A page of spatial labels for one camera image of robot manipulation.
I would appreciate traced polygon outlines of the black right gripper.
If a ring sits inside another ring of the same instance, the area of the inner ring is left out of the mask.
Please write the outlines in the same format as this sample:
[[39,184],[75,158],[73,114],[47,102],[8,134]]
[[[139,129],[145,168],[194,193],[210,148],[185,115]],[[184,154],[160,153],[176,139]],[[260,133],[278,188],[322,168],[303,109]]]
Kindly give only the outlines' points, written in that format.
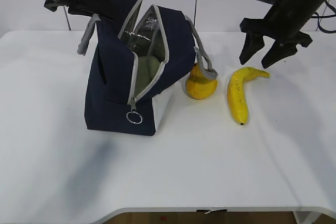
[[276,25],[265,19],[244,18],[240,29],[246,33],[243,49],[239,60],[242,65],[265,46],[264,36],[270,37],[275,42],[261,60],[263,68],[269,68],[278,61],[293,56],[297,53],[297,44],[307,48],[312,43],[310,35],[282,23]]

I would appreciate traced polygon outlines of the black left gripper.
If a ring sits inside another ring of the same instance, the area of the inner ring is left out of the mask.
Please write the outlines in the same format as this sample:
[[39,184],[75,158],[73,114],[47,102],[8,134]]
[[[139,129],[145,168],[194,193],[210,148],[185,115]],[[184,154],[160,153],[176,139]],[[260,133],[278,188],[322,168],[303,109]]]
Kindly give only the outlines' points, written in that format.
[[92,16],[99,14],[108,20],[119,18],[117,9],[109,0],[45,0],[44,8],[55,12],[59,6],[68,7],[72,15]]

